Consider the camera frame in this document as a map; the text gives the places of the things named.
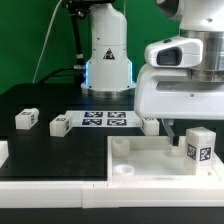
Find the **white platform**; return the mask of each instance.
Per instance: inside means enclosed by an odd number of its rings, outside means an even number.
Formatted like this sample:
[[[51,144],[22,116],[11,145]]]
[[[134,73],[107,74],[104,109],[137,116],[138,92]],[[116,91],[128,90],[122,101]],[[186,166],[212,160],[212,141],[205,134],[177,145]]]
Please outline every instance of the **white platform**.
[[[116,158],[114,138],[108,137],[108,181],[0,182],[0,207],[224,206],[224,165],[216,155],[212,172],[188,175],[184,144],[172,149],[166,137],[125,137],[130,153]],[[117,165],[132,166],[134,175],[113,175]]]

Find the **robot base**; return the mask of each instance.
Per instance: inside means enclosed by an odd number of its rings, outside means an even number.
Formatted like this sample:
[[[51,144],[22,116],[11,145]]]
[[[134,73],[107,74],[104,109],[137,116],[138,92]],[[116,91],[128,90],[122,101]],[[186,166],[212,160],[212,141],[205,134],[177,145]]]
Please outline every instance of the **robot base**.
[[[83,94],[100,97],[100,98],[119,98],[129,95],[134,95],[135,93],[135,85],[131,86],[129,89],[122,91],[99,91],[89,88],[84,84],[81,85],[81,90]]]

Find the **green wall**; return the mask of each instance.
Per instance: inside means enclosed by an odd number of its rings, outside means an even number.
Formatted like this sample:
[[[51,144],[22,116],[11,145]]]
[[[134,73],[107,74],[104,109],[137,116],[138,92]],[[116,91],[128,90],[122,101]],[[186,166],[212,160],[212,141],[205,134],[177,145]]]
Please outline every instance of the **green wall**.
[[[58,0],[10,0],[0,5],[0,93],[19,83],[31,83],[47,28]],[[124,12],[123,0],[114,7]],[[128,57],[137,77],[144,64],[147,44],[178,34],[179,24],[165,18],[154,0],[127,0]],[[79,21],[85,58],[91,56],[89,17]],[[70,17],[59,9],[39,70],[38,79],[49,72],[75,64],[75,44]]]

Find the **cube with marker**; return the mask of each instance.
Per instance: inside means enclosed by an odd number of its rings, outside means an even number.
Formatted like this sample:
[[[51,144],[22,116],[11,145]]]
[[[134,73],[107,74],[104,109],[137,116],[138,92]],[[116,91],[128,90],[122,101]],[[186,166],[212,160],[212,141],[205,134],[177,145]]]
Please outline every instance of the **cube with marker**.
[[[64,137],[72,129],[72,117],[59,115],[50,122],[50,136]]]
[[[16,129],[29,130],[34,126],[34,124],[37,123],[38,116],[38,109],[24,109],[22,112],[15,116]]]
[[[159,121],[156,118],[141,118],[141,129],[146,136],[158,136]]]
[[[186,132],[186,165],[189,174],[208,174],[212,170],[212,158],[216,133],[204,127]]]

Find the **black surface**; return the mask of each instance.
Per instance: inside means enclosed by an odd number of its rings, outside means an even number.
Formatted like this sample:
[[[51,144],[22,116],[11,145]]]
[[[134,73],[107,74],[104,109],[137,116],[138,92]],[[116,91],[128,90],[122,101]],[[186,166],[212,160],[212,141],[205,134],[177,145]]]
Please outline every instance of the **black surface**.
[[[223,208],[2,209],[4,224],[223,224]]]
[[[97,99],[73,85],[18,85],[0,96],[0,137],[8,139],[9,158],[1,181],[106,180],[107,136],[141,135],[138,128],[73,128],[64,138],[51,137],[49,123],[67,110],[132,110],[133,98]],[[15,115],[38,108],[39,122],[15,129]]]

